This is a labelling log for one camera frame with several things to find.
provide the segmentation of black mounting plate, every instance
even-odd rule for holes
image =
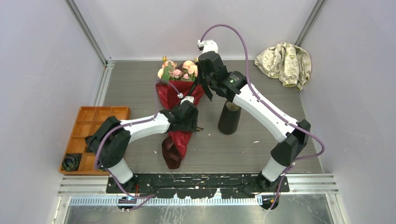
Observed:
[[[265,192],[258,183],[257,174],[135,174],[134,187],[129,193],[143,195],[155,194],[158,198],[178,198],[190,196],[195,198],[211,198],[220,189],[221,197],[254,198],[256,194]],[[266,192],[275,192],[277,184]],[[289,182],[284,178],[281,192],[289,192]],[[106,193],[122,193],[113,178],[109,178]]]

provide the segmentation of floor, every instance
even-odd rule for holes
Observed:
[[[229,71],[244,72],[244,61],[224,61]],[[116,62],[110,77],[104,105],[126,105],[131,108],[131,119],[156,112],[154,81],[160,61]],[[296,88],[282,87],[278,80],[266,77],[249,61],[249,74],[256,88],[286,114],[305,118]],[[271,133],[248,112],[240,116],[238,130],[224,135],[217,128],[225,99],[214,94],[210,102],[206,96],[198,105],[198,126],[203,131],[194,133],[187,154],[179,169],[170,170],[162,157],[161,143],[167,134],[151,135],[132,142],[125,160],[136,173],[258,173],[270,159],[270,151],[277,144]],[[310,140],[300,155],[314,154]],[[317,158],[299,161],[293,173],[322,172]]]

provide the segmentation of black cylinder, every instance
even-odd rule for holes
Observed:
[[[240,106],[237,106],[228,100],[226,101],[217,125],[221,133],[232,134],[236,131],[238,128],[240,111]]]

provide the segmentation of dark red wrapping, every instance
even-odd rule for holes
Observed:
[[[184,81],[170,81],[181,93],[185,96],[190,90],[193,82]],[[172,109],[174,106],[180,103],[180,99],[177,97],[177,92],[172,86],[167,84],[157,84],[156,89],[161,104],[166,109]],[[198,105],[199,100],[204,94],[204,90],[198,85],[192,92],[194,97],[194,104]],[[180,163],[187,152],[187,145],[190,141],[192,132],[169,132],[168,137],[162,143],[163,158],[169,169],[177,169],[180,167]]]

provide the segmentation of cloth bag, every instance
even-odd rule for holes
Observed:
[[[255,65],[268,77],[278,78],[283,86],[296,86],[299,91],[310,79],[311,58],[294,44],[282,42],[267,48],[256,57]]]

